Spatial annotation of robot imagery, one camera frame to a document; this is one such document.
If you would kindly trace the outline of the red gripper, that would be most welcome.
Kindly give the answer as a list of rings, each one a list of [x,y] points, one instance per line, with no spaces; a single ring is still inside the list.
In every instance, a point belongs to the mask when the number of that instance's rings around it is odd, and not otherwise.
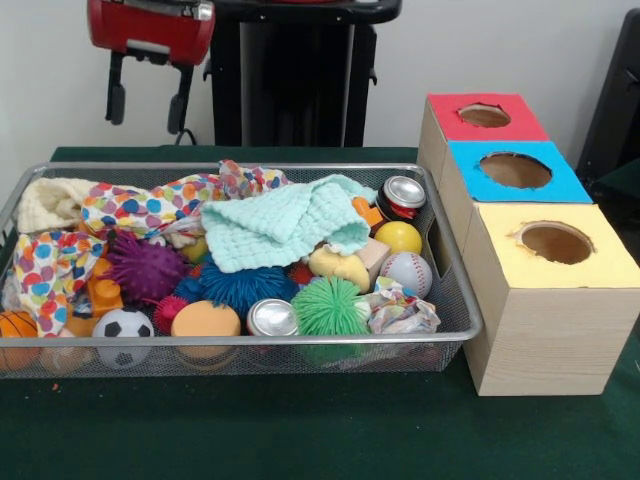
[[[215,27],[211,1],[89,1],[87,19],[94,46],[112,50],[105,119],[121,125],[126,91],[121,83],[125,53],[133,50],[164,55],[180,72],[171,98],[167,131],[185,127],[194,67],[206,56]]]

